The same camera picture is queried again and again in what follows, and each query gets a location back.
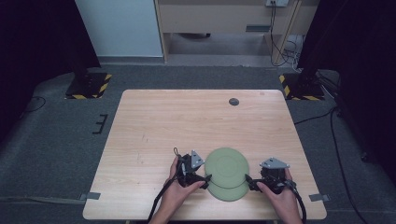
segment white power outlet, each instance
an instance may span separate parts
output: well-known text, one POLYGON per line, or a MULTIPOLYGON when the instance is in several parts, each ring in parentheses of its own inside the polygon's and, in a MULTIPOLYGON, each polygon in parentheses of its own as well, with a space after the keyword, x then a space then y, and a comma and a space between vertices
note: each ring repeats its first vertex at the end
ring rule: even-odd
POLYGON ((267 7, 272 7, 274 3, 276 4, 277 7, 286 7, 288 5, 289 0, 267 0, 265 5, 267 7))

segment gray carpet floor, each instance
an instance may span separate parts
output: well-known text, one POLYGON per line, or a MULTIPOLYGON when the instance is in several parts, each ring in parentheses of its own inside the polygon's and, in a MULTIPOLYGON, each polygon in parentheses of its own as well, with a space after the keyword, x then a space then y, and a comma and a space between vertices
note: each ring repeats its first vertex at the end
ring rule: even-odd
MULTIPOLYGON (((0 149, 0 197, 78 199, 90 191, 111 123, 123 91, 128 89, 263 89, 282 90, 278 76, 290 68, 181 67, 106 65, 113 77, 101 99, 65 100, 73 79, 65 74, 35 89, 25 113, 0 149), (108 114, 101 134, 96 124, 108 114)), ((287 101, 294 121, 327 113, 335 106, 323 101, 287 101)), ((396 223, 396 190, 382 168, 361 161, 361 149, 342 118, 333 117, 346 182, 356 207, 368 223, 396 223)), ((336 157, 330 116, 296 125, 328 215, 307 223, 362 223, 347 197, 336 157)), ((83 204, 0 203, 0 223, 124 223, 88 221, 83 204)))

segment human hand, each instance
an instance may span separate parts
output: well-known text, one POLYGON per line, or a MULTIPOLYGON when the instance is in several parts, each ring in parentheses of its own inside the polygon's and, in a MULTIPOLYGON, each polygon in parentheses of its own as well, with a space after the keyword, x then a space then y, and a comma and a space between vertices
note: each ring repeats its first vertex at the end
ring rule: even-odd
MULTIPOLYGON (((178 157, 175 157, 169 172, 169 177, 166 179, 164 184, 171 180, 175 175, 177 171, 177 159, 178 157)), ((150 223, 167 223, 189 195, 200 188, 204 183, 205 181, 198 181, 186 188, 183 188, 180 186, 178 181, 175 180, 163 194, 160 207, 151 219, 150 223)))
MULTIPOLYGON (((289 169, 285 169, 285 176, 287 179, 292 180, 289 169)), ((262 182, 257 182, 257 187, 270 200, 276 214, 285 224, 302 223, 296 197, 289 188, 284 188, 280 194, 274 194, 262 182)))

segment yellow and black hazard tape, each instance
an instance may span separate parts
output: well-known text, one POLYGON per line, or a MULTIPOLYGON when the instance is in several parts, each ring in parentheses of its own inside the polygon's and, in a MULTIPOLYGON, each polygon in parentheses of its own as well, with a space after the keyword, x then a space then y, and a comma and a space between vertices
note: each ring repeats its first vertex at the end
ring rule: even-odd
POLYGON ((103 96, 103 94, 105 93, 105 90, 107 88, 108 82, 110 81, 111 77, 112 77, 112 75, 110 75, 110 74, 107 74, 105 76, 105 79, 103 80, 103 83, 100 86, 100 89, 95 94, 72 94, 72 95, 66 96, 66 99, 82 100, 82 99, 101 98, 103 96))
POLYGON ((324 99, 324 97, 317 97, 317 96, 310 96, 310 95, 305 95, 305 96, 300 96, 300 97, 293 96, 293 95, 291 95, 290 87, 285 82, 285 77, 282 75, 282 76, 279 77, 279 79, 280 79, 280 82, 282 83, 282 87, 283 87, 283 90, 285 92, 286 99, 291 99, 291 100, 312 100, 312 101, 314 101, 314 100, 323 100, 324 99))

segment black tape mark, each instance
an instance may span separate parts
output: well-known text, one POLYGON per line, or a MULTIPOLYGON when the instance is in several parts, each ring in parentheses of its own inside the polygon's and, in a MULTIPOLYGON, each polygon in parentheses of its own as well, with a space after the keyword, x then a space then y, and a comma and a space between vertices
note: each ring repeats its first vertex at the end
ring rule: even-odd
POLYGON ((101 134, 102 133, 102 130, 103 130, 103 127, 105 127, 105 123, 106 123, 106 120, 107 120, 107 114, 105 114, 105 115, 100 115, 100 117, 104 117, 104 119, 103 119, 103 121, 102 122, 96 122, 96 124, 100 124, 101 126, 100 126, 100 130, 99 130, 99 132, 92 132, 92 134, 101 134))

